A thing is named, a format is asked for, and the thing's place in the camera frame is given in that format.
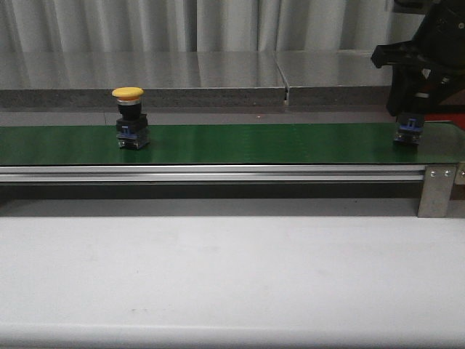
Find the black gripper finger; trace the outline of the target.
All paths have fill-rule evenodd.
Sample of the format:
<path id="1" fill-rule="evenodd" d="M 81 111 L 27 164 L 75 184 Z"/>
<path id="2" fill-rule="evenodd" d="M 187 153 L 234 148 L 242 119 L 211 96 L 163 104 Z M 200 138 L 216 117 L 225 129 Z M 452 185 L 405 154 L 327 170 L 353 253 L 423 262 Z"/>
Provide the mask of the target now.
<path id="1" fill-rule="evenodd" d="M 418 114 L 463 113 L 464 72 L 446 74 L 422 69 L 414 82 L 406 111 Z"/>
<path id="2" fill-rule="evenodd" d="M 411 106 L 418 85 L 418 74 L 405 66 L 392 67 L 392 84 L 387 100 L 387 110 L 391 116 L 398 116 Z"/>

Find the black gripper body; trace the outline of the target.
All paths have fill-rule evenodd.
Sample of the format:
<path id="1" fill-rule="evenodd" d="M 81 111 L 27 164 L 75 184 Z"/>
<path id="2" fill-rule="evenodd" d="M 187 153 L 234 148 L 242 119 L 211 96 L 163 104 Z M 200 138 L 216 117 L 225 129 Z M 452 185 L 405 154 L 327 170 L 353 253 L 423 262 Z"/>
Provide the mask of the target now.
<path id="1" fill-rule="evenodd" d="M 464 2 L 434 1 L 410 41 L 378 45 L 371 61 L 385 65 L 429 69 L 464 75 Z"/>

